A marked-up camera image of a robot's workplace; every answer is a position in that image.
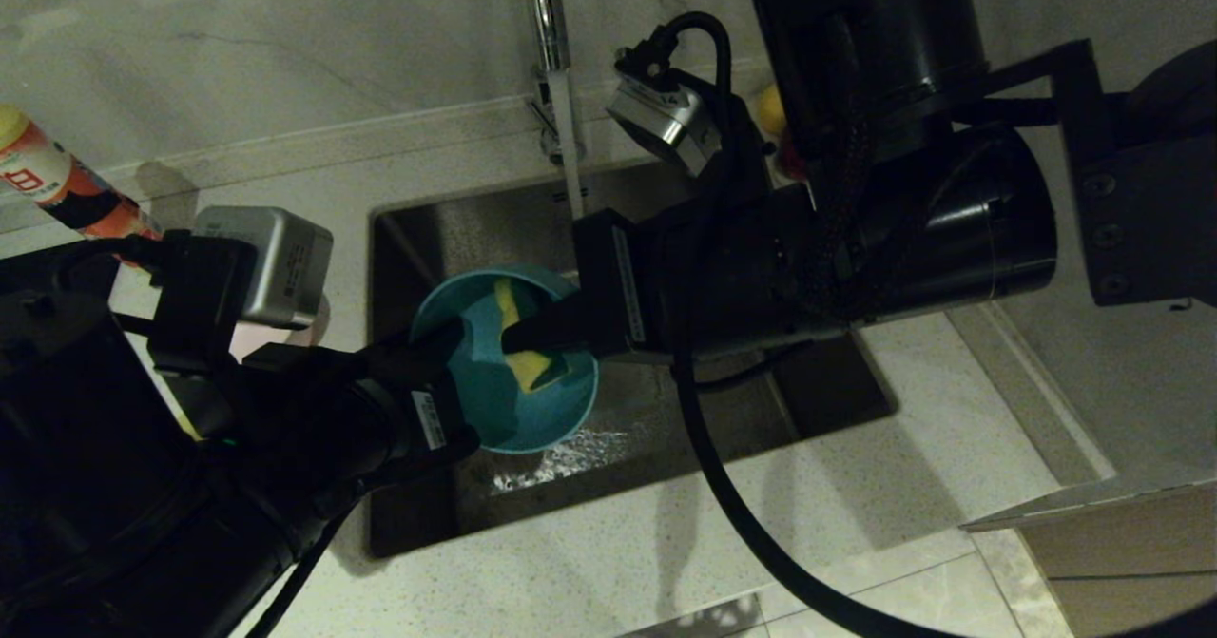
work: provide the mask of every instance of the kitchen sink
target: kitchen sink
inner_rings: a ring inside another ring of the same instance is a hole
[[[696,183],[664,164],[583,179],[589,213],[640,222],[690,198]],[[371,338],[408,329],[438,284],[462,272],[533,263],[577,282],[565,184],[531,184],[372,220]],[[717,379],[764,352],[699,365]],[[697,469],[675,386],[658,366],[604,363],[590,416],[570,440],[532,455],[481,450],[452,470],[372,496],[370,552],[383,558],[456,536],[664,481]],[[724,460],[756,455],[892,413],[854,340],[787,358],[773,374],[707,394],[702,409]]]

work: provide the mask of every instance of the yellow bottle cap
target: yellow bottle cap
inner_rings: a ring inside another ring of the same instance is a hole
[[[9,145],[21,139],[21,135],[26,134],[27,127],[29,127],[29,118],[26,117],[26,113],[18,111],[16,106],[0,103],[0,150],[7,149]]]

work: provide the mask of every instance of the yellow object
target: yellow object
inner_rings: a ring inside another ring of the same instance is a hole
[[[757,97],[756,121],[762,131],[773,136],[781,136],[786,130],[786,110],[781,106],[778,84],[769,84]]]
[[[494,282],[494,300],[499,304],[499,312],[503,313],[503,331],[509,326],[520,321],[520,308],[516,306],[515,293],[511,290],[511,279],[501,278]],[[516,382],[520,384],[520,390],[526,393],[534,393],[542,388],[549,386],[557,379],[553,379],[549,384],[543,384],[543,386],[534,388],[533,385],[538,379],[553,364],[553,359],[542,356],[535,351],[521,351],[518,353],[507,353],[504,356],[507,366],[511,369],[511,374],[516,375]]]
[[[0,150],[21,139],[29,127],[29,118],[13,106],[0,103]]]

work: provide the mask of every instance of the sponge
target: sponge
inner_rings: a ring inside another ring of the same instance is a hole
[[[517,321],[531,318],[540,312],[540,306],[549,297],[529,284],[504,276],[494,282],[494,301],[503,313],[503,331]],[[516,376],[520,390],[534,393],[566,376],[570,368],[561,356],[549,356],[537,351],[521,351],[504,356],[511,374]]]

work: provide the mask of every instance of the running water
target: running water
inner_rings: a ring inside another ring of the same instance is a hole
[[[566,174],[566,195],[571,201],[571,217],[583,217],[583,191],[579,188],[579,145],[574,136],[574,103],[571,102],[571,71],[545,74],[549,96],[554,103],[557,145],[562,151],[562,172]]]

